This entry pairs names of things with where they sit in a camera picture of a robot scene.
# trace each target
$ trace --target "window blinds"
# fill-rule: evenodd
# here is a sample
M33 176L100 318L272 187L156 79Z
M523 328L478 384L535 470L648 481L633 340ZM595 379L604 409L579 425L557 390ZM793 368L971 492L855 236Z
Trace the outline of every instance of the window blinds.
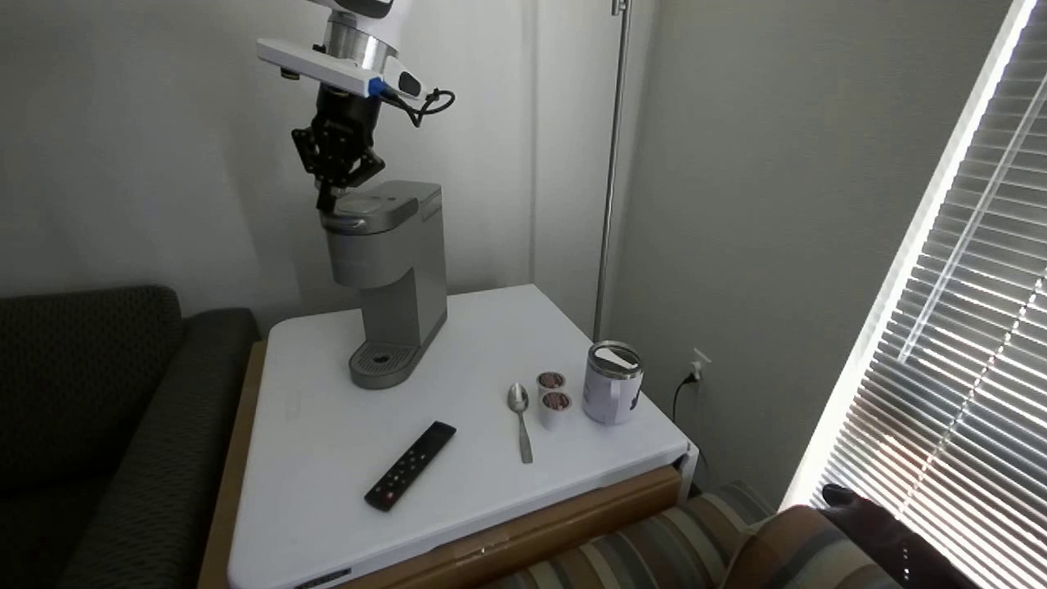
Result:
M1047 587L1047 4L1010 21L1016 42L990 55L1000 79L802 493L838 481L983 587Z

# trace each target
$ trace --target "window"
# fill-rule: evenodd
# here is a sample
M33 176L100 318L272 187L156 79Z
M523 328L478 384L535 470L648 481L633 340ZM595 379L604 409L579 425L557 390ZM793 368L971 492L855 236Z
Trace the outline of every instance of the window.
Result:
M824 481L1047 587L1047 4L1010 4L784 504Z

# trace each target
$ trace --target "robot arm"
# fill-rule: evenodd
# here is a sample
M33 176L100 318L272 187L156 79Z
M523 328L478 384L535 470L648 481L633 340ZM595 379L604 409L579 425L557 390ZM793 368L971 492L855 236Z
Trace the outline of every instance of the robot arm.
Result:
M316 176L322 211L333 190L360 187L386 163L374 153L380 104L394 104L420 129L425 115L453 108L455 96L425 90L399 61L399 29L413 0L315 0L330 11L325 46L301 49L282 38L260 38L260 60L284 79L316 79L316 115L290 131L297 157Z

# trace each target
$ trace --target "white wall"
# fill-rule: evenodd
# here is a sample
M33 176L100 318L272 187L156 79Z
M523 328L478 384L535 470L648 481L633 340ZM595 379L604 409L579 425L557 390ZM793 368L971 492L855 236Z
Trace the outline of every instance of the white wall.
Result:
M662 4L611 338L712 481L781 493L1004 8Z
M534 282L564 246L534 224L557 211L579 241L600 241L574 205L603 198L604 172L600 184L586 172L593 153L604 157L600 113L607 115L611 100L593 92L604 79L564 84L559 102L535 90L579 68L604 74L611 53L586 46L582 14L595 0L564 22L547 21L550 11L553 0L438 0L416 4L406 28L408 67L455 90L459 104L423 131L386 108L377 152L388 162L382 176L445 187L455 293ZM308 0L3 4L0 295L164 282L188 310L252 305L264 323L351 305L330 277L315 187L288 138L315 115L315 84L278 79L252 49L256 36L316 42L325 18ZM535 49L547 36L574 46ZM577 153L559 167L574 176L542 180L535 142L568 142ZM539 187L568 198L539 205ZM577 305L582 276L542 282L574 318L593 313Z

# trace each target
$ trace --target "dark couch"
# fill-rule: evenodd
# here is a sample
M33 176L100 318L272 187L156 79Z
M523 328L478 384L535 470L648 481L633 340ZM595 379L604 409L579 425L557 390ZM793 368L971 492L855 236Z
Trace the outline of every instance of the dark couch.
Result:
M192 587L256 340L149 284L0 300L0 587Z

